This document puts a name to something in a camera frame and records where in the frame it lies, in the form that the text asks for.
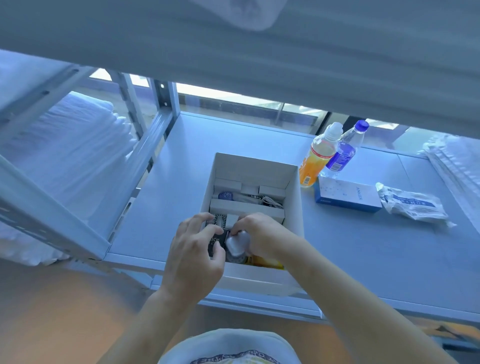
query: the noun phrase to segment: plastic bag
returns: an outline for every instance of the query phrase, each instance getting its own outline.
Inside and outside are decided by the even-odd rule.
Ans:
[[[448,220],[442,202],[431,194],[408,192],[376,183],[382,205],[389,214],[399,214],[418,221],[444,223],[449,228],[456,226]]]

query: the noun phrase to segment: white fabric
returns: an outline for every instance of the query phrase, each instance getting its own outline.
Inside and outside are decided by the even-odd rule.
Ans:
[[[265,30],[277,20],[287,0],[191,0],[232,25]]]
[[[112,110],[71,92],[1,145],[0,155],[87,222],[136,144],[130,123]],[[68,256],[0,223],[0,257],[33,266]]]
[[[0,49],[0,110],[69,65]]]
[[[291,345],[273,332],[223,328],[180,342],[158,364],[296,364]]]
[[[423,148],[465,215],[480,233],[480,140],[445,135],[430,140]]]

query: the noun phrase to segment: floor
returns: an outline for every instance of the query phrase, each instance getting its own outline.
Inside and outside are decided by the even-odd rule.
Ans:
[[[2,364],[95,363],[145,300],[121,281],[59,265],[25,267],[0,259],[0,277]],[[331,326],[200,305],[169,347],[216,328],[276,332],[303,364],[352,362]]]

